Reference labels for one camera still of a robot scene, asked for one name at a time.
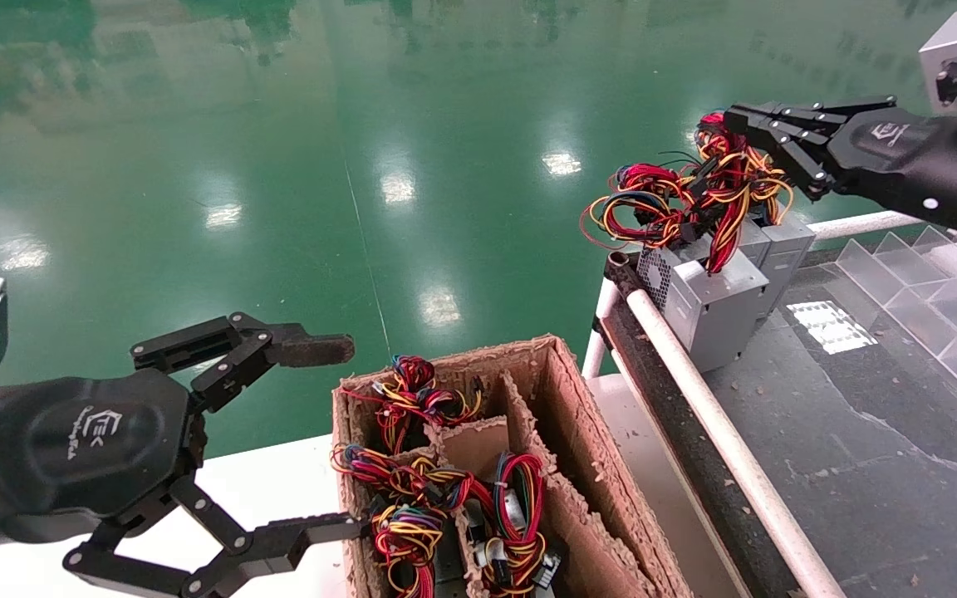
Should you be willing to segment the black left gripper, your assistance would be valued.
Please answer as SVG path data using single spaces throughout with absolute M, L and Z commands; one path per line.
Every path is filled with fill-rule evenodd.
M 137 372 L 0 387 L 0 545 L 91 534 L 65 571 L 140 597 L 231 597 L 259 576 L 289 574 L 312 546 L 362 538 L 350 513 L 276 520 L 251 531 L 194 481 L 205 446 L 202 412 L 216 413 L 274 366 L 350 362 L 349 334 L 312 336 L 301 323 L 236 311 L 141 341 Z M 209 367 L 190 392 L 167 375 Z M 181 507 L 219 542 L 197 571 L 122 556 L 126 537 Z

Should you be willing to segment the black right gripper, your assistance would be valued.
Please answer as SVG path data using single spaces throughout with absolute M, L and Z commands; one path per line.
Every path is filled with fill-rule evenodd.
M 873 200 L 882 208 L 957 230 L 957 116 L 923 117 L 896 107 L 896 96 L 870 96 L 828 105 L 732 105 L 723 124 L 763 151 L 787 181 L 817 202 L 831 192 Z M 831 131 L 829 164 L 808 130 Z

